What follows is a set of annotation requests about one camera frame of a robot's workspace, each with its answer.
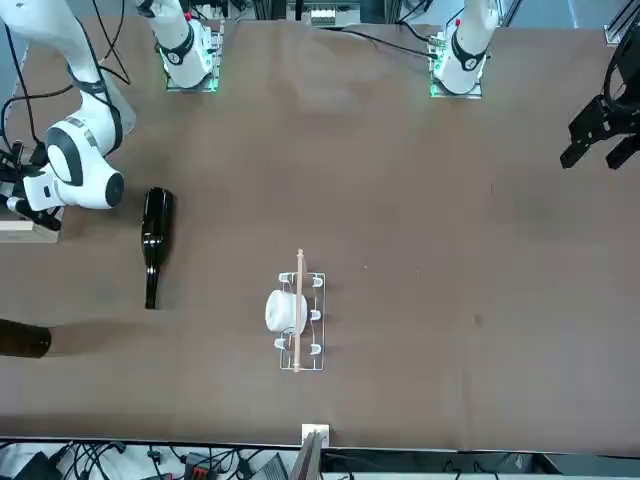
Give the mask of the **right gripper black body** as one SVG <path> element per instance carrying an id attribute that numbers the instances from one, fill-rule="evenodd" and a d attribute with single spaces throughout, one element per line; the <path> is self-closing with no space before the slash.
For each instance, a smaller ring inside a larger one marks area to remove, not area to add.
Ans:
<path id="1" fill-rule="evenodd" d="M 14 205 L 14 211 L 48 230 L 59 231 L 61 229 L 61 222 L 53 214 L 49 214 L 46 210 L 34 211 L 28 202 L 17 202 Z"/>

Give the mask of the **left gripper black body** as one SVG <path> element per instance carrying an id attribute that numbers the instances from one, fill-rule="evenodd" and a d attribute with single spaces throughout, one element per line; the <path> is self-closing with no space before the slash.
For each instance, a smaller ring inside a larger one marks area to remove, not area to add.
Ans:
<path id="1" fill-rule="evenodd" d="M 617 72 L 623 92 L 610 96 L 611 127 L 616 134 L 639 130 L 639 30 L 629 29 L 610 61 L 610 75 Z"/>

